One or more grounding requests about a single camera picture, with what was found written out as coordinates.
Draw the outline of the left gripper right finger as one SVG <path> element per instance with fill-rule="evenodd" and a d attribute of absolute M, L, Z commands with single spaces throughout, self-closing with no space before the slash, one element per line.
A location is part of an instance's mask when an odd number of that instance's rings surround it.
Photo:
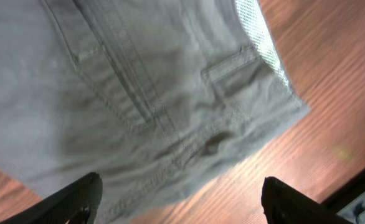
<path fill-rule="evenodd" d="M 268 224 L 344 224 L 346 219 L 276 177 L 263 182 L 261 204 Z"/>

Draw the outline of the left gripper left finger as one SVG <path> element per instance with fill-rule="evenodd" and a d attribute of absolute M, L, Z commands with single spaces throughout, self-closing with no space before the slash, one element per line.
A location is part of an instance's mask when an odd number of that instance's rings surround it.
<path fill-rule="evenodd" d="M 91 172 L 0 224 L 94 224 L 103 182 Z"/>

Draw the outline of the grey shorts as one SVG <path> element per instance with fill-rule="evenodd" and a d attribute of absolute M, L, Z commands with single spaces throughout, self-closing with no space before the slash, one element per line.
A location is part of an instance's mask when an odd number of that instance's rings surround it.
<path fill-rule="evenodd" d="M 0 169 L 99 173 L 98 223 L 188 198 L 308 112 L 267 32 L 233 0 L 0 1 Z"/>

